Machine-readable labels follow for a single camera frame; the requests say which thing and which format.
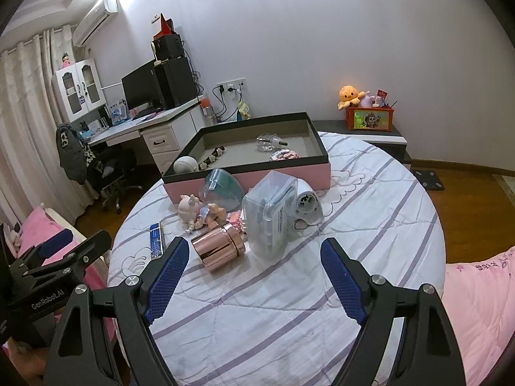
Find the clear glass bottle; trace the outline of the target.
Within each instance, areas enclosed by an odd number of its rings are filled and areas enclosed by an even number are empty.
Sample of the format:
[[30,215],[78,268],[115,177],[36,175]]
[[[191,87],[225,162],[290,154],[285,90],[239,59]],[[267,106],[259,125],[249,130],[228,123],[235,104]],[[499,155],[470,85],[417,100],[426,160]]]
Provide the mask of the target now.
[[260,152],[274,152],[285,149],[288,143],[275,133],[263,133],[256,138],[257,149]]

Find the pink bed blanket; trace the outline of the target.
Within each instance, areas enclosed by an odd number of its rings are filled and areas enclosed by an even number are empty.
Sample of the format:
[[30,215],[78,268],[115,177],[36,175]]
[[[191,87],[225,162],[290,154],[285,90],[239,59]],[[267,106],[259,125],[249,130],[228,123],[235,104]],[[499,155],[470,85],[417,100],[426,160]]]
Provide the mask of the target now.
[[35,322],[65,307],[80,283],[95,289],[107,286],[108,265],[103,255],[112,244],[101,230],[84,238],[64,218],[36,207],[21,226],[14,321]]

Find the pink quilt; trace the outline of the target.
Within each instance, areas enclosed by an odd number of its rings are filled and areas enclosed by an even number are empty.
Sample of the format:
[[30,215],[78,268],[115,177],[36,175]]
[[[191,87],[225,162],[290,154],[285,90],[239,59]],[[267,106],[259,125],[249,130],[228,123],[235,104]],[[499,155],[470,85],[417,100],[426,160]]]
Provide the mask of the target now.
[[479,385],[514,334],[514,249],[482,262],[448,264],[443,304],[456,335],[466,383]]

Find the black office chair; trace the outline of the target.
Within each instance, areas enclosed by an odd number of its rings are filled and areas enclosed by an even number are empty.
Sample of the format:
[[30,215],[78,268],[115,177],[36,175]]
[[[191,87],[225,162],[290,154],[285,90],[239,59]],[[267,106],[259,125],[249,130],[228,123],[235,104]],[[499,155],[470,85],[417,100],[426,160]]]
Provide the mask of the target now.
[[121,200],[127,191],[143,187],[136,178],[137,158],[131,148],[107,149],[95,152],[86,167],[86,181],[102,198],[102,209],[114,204],[116,214],[121,214]]

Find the rose gold metal cup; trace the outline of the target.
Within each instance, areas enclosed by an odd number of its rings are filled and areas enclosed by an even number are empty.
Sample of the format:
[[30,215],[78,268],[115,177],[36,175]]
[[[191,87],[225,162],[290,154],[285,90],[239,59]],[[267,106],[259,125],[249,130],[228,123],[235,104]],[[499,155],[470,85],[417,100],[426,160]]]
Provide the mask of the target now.
[[238,229],[230,223],[215,224],[208,232],[192,239],[192,245],[202,265],[214,272],[244,255],[244,241]]

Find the white striped bed quilt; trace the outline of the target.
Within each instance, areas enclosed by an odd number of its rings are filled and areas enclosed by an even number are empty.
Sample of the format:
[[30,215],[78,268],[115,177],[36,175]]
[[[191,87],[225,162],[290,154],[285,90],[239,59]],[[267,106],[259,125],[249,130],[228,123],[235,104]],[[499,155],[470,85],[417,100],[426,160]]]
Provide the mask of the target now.
[[251,251],[216,273],[197,254],[152,333],[181,385],[329,385],[358,334],[320,262],[335,238],[395,286],[444,288],[444,233],[429,194],[381,149],[337,133],[321,140],[332,186],[324,219],[300,226],[270,261]]

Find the white round speaker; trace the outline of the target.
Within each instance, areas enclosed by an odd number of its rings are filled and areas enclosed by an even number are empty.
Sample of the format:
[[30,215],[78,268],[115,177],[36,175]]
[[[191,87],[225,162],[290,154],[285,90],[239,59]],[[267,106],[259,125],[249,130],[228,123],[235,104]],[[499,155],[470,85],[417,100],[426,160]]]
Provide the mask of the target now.
[[191,156],[182,156],[175,160],[173,169],[175,174],[196,172],[198,170],[198,162]]

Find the white glass door cabinet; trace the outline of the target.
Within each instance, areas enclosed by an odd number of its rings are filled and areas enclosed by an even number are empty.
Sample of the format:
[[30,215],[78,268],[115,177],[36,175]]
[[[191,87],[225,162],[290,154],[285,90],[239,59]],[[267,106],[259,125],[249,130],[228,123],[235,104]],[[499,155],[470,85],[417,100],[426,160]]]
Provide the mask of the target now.
[[85,59],[56,71],[52,84],[65,122],[74,122],[106,105],[93,59]]

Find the clear plastic storage box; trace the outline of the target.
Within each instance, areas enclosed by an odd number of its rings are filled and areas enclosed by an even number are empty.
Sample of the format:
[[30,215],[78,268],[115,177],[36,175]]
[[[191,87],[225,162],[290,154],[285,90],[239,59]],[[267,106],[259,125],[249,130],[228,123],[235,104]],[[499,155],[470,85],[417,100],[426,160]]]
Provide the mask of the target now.
[[259,259],[271,260],[285,250],[297,188],[295,177],[271,171],[245,194],[244,228]]

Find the black bathroom scale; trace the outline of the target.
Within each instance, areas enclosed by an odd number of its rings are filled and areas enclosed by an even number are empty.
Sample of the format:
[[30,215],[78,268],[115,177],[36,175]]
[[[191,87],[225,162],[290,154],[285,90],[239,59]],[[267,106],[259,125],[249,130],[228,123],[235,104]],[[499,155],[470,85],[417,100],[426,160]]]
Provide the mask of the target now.
[[418,182],[427,191],[443,191],[444,184],[441,182],[435,171],[415,169],[412,171]]

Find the orange lid water bottle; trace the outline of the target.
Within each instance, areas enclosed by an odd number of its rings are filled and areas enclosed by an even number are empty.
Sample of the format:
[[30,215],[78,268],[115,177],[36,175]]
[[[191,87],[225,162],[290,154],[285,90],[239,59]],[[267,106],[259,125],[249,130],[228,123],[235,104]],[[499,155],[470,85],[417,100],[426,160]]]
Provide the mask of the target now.
[[204,121],[206,125],[217,124],[217,115],[211,105],[211,101],[208,97],[203,97],[200,100],[201,112],[204,115]]

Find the white hair dryer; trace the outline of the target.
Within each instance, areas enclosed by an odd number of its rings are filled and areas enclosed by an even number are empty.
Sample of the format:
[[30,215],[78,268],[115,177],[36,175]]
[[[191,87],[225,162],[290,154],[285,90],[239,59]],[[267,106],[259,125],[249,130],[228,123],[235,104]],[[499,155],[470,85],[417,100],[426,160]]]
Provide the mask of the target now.
[[319,196],[303,179],[298,179],[297,195],[294,203],[294,228],[304,230],[317,226],[324,220]]

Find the yellow blue snack bag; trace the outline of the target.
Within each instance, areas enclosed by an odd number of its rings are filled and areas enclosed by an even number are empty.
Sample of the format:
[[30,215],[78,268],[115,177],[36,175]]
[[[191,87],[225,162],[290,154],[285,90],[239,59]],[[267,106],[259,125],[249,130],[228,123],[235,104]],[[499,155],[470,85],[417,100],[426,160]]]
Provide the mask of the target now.
[[248,120],[250,118],[250,107],[243,100],[240,100],[237,105],[237,121]]

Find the white air conditioner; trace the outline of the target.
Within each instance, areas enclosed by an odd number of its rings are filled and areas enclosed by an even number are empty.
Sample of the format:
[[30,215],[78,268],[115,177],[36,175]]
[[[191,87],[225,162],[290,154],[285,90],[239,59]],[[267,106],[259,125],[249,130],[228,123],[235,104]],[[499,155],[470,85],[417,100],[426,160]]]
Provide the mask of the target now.
[[119,12],[118,0],[101,0],[87,12],[72,35],[75,46],[83,47],[96,30]]

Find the white wall power socket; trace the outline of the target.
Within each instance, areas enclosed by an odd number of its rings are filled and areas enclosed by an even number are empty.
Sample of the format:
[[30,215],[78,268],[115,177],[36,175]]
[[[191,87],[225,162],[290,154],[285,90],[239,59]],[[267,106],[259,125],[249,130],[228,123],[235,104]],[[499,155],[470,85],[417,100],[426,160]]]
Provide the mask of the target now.
[[225,92],[242,91],[246,86],[246,78],[235,78],[217,83]]

